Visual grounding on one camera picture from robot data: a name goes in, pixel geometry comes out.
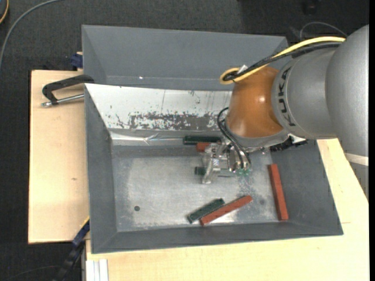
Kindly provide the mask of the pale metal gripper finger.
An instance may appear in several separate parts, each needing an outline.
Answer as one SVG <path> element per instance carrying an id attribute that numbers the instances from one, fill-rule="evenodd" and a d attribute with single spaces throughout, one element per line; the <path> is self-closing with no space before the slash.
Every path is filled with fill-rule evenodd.
<path id="1" fill-rule="evenodd" d="M 217 179 L 220 169 L 218 167 L 207 166 L 203 168 L 202 183 L 210 184 L 212 181 Z"/>
<path id="2" fill-rule="evenodd" d="M 208 166 L 209 164 L 218 166 L 220 164 L 220 159 L 217 156 L 216 150 L 205 150 L 202 156 L 202 161 L 205 166 Z"/>

